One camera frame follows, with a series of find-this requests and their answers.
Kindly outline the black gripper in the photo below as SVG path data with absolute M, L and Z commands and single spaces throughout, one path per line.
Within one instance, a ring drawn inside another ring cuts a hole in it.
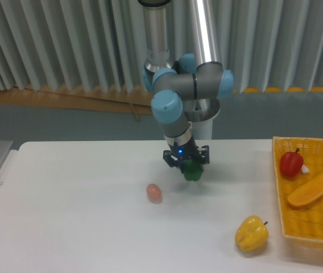
M 184 133 L 176 137 L 165 137 L 169 150 L 163 151 L 163 159 L 171 168 L 178 168 L 184 173 L 184 162 L 196 160 L 201 172 L 204 165 L 210 164 L 209 146 L 198 147 L 191 133 Z

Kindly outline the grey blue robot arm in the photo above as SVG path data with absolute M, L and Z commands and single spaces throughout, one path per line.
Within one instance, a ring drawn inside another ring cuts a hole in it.
M 190 1 L 194 52 L 171 58 L 168 19 L 171 1 L 139 1 L 143 7 L 148 56 L 144 83 L 154 96 L 151 110 L 169 149 L 164 161 L 184 176 L 201 174 L 210 163 L 209 146 L 198 147 L 192 124 L 232 95 L 234 76 L 224 69 L 211 1 Z

